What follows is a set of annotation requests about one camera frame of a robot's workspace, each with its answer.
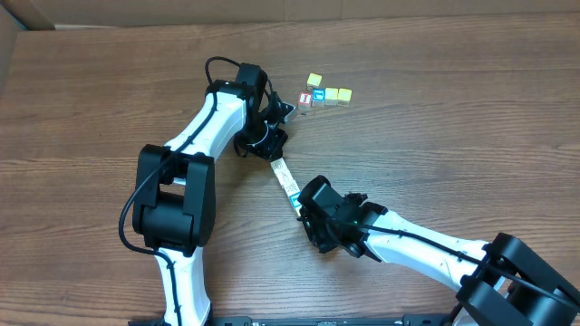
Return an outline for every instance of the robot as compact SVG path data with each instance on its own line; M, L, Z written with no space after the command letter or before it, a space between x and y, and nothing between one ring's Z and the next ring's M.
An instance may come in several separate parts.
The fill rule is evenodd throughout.
M234 81L212 81L209 64L215 60L239 67ZM260 321L212 316L202 255L216 216L215 161L231 139L241 157L251 153L269 161L280 159L288 136L279 127L296 114L296 107L280 100L257 65L213 57L206 63L206 75L205 103L193 121L165 146L146 145L141 150L135 191L121 211L121 241L132 251L155 256L167 303L163 319L129 325L569 326L580 312L580 292L514 236L500 233L488 243L443 235L367 201L364 194L341 196L319 176L298 198L298 220L321 254L340 248L355 258L405 265L454 290L457 307L451 313L391 319ZM264 95L268 104L260 111ZM183 196L160 191L161 184L172 183L185 187ZM125 237L131 205L133 230L151 249ZM500 293L505 279L512 284Z

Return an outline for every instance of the wooden table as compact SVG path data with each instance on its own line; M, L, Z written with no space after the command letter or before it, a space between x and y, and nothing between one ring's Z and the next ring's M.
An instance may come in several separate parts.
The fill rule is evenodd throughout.
M580 286L580 14L30 32L0 108L0 322L161 316L158 266L122 246L119 212L140 149L172 139L201 107L213 55L261 65L287 101L309 72L353 89L350 108L285 127L301 187L323 174L449 235L510 233ZM217 316L454 305L451 290L405 267L318 254L266 162L230 146L216 169L204 259Z

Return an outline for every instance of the wood grain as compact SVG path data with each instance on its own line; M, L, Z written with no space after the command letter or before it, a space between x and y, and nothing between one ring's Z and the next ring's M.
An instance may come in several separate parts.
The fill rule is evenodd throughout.
M350 108L285 127L301 187L324 174L449 235L516 235L580 286L578 31L580 14L525 14L20 34L0 103L0 323L163 313L157 265L116 225L141 147L195 116L213 55L260 64L287 101L309 72L353 89ZM267 163L228 148L216 169L204 257L216 315L453 306L451 290L407 268L318 254Z

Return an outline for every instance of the block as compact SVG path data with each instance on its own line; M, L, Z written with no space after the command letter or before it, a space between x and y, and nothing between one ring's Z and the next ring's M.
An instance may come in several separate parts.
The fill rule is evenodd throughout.
M301 92L298 97L298 109L299 110L310 110L312 105L312 94Z
M311 73L310 76L308 76L308 81L306 82L306 89L311 91L314 88L317 88L318 86L320 86L320 82L322 80L323 76Z
M338 102L338 89L326 88L324 90L324 104L326 105L336 105Z
M340 89L338 91L338 102L340 106L347 107L351 105L351 97L353 96L353 91L349 89Z
M312 90L312 106L324 106L324 90Z

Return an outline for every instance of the wooden cube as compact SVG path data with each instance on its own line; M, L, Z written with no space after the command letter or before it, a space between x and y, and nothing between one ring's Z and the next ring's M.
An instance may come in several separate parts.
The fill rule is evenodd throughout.
M312 90L312 106L324 106L324 90Z
M336 105L338 102L338 89L326 88L324 91L324 104Z
M347 107L351 105L351 97L353 96L353 91L349 89L340 89L338 91L338 101L337 104L340 106Z
M320 86L320 82L322 80L323 76L311 73L310 76L308 76L308 81L306 82L306 89L311 91L314 88L317 88L318 86Z
M310 110L312 104L312 94L301 92L298 97L298 109L299 110Z

